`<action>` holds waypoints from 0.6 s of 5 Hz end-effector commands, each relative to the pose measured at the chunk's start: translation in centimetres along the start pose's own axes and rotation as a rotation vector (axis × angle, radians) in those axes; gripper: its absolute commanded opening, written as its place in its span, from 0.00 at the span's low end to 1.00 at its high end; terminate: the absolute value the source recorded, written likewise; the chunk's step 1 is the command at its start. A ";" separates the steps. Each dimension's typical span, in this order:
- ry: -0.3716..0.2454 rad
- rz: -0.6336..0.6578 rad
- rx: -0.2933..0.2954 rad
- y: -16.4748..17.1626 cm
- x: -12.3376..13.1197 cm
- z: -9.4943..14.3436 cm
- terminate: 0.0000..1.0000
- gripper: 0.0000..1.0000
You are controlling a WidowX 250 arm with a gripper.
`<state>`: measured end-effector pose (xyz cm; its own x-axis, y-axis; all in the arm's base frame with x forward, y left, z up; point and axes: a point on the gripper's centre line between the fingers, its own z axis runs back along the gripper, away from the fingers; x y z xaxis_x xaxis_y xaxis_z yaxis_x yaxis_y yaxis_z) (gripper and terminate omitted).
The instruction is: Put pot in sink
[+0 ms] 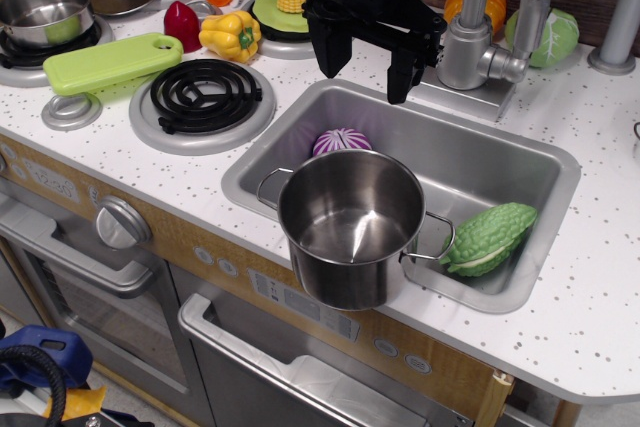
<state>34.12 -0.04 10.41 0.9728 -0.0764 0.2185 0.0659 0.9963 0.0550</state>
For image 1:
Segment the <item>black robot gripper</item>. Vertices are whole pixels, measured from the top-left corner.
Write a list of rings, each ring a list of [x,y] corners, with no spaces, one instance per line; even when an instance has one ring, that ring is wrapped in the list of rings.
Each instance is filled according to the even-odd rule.
[[[422,0],[305,0],[303,16],[327,78],[351,60],[354,38],[392,52],[387,70],[390,104],[405,102],[425,66],[436,64],[446,28],[441,15]]]

